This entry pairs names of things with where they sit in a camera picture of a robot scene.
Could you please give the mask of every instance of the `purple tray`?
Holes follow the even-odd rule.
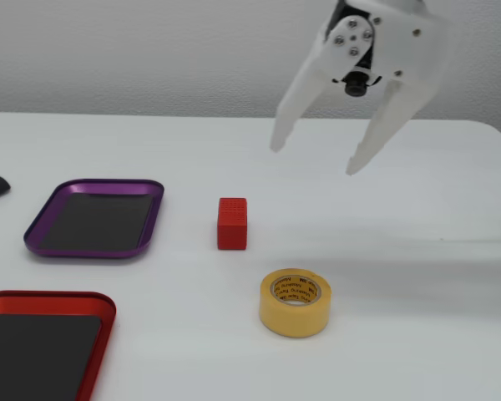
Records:
[[[152,180],[73,180],[58,186],[24,234],[41,256],[125,258],[150,243],[164,187]]]

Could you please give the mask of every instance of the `tape roll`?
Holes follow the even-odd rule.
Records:
[[[261,282],[260,320],[282,336],[318,334],[328,323],[330,308],[330,286],[308,270],[279,270]]]

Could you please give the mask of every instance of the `table surface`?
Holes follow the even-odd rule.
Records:
[[[96,401],[501,401],[501,134],[412,121],[361,173],[367,121],[0,114],[0,290],[102,292],[117,318]],[[150,249],[45,259],[23,233],[60,183],[164,184]],[[218,251],[220,197],[246,197],[247,251]],[[287,267],[333,290],[327,328],[267,330],[259,286]]]

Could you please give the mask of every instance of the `red block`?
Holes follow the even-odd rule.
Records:
[[[240,251],[247,248],[247,199],[220,198],[217,247]]]

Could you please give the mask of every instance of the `tape label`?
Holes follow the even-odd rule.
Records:
[[[272,285],[272,292],[284,302],[314,302],[320,295],[319,286],[310,278],[302,276],[281,277]]]

